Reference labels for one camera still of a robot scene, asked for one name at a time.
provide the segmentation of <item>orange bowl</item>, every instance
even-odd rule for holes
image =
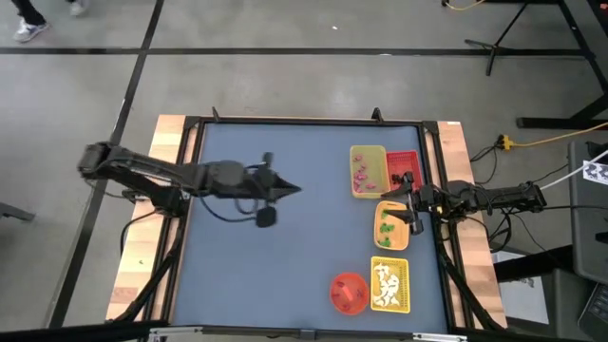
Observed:
[[[361,314],[370,301],[370,288],[361,275],[343,273],[332,281],[330,301],[342,314]]]

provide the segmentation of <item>yellow basket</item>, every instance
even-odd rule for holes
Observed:
[[[389,266],[389,273],[399,278],[399,289],[395,294],[395,299],[399,304],[389,304],[386,307],[374,303],[374,297],[381,295],[380,279],[374,267],[383,264]],[[370,277],[370,306],[372,310],[384,311],[389,313],[409,314],[409,265],[405,259],[394,257],[373,256],[371,258],[371,277]]]

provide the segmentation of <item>shoe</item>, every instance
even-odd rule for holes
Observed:
[[[19,43],[26,43],[32,40],[38,33],[48,29],[48,23],[42,25],[30,25],[24,19],[19,23],[19,29],[12,36],[12,39]]]
[[[88,0],[76,0],[69,4],[69,14],[72,16],[82,15],[86,9],[88,9]]]

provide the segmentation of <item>red tray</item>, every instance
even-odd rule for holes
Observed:
[[[389,170],[390,190],[399,188],[399,183],[393,183],[392,175],[403,176],[410,171],[414,174],[414,190],[422,186],[420,164],[416,151],[387,152],[387,167]]]

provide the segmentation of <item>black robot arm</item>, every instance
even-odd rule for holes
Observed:
[[[265,153],[262,163],[245,167],[237,161],[176,165],[132,152],[109,142],[88,145],[78,164],[87,180],[113,180],[137,194],[150,198],[163,215],[178,218],[185,213],[184,195],[215,196],[221,199],[264,200],[257,212],[268,219],[258,225],[275,223],[277,200],[300,191],[271,169],[272,154]],[[149,178],[166,181],[158,184]]]
[[[401,186],[383,194],[384,199],[404,197],[408,203],[406,210],[388,210],[410,226],[413,235],[423,232],[419,212],[436,214],[443,220],[463,220],[467,215],[486,211],[492,215],[494,209],[515,208],[518,212],[538,213],[547,205],[541,189],[532,182],[518,186],[485,189],[464,180],[452,180],[441,189],[435,185],[422,185],[413,191],[413,176],[407,172]]]

